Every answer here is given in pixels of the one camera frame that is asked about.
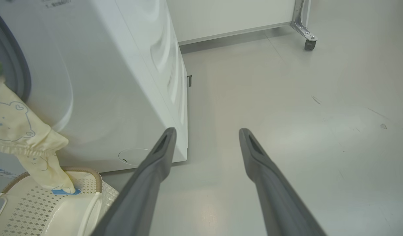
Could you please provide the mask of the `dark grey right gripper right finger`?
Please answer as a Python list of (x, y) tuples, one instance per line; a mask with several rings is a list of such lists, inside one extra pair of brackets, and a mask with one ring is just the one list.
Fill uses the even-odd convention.
[(267, 235), (326, 235), (249, 129), (239, 130), (239, 143), (245, 171), (258, 192)]

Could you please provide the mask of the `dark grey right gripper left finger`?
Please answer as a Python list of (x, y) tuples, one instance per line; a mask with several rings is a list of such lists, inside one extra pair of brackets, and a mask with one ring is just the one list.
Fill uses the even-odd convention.
[(148, 236), (162, 181), (170, 173), (176, 129), (167, 128), (96, 225), (93, 236)]

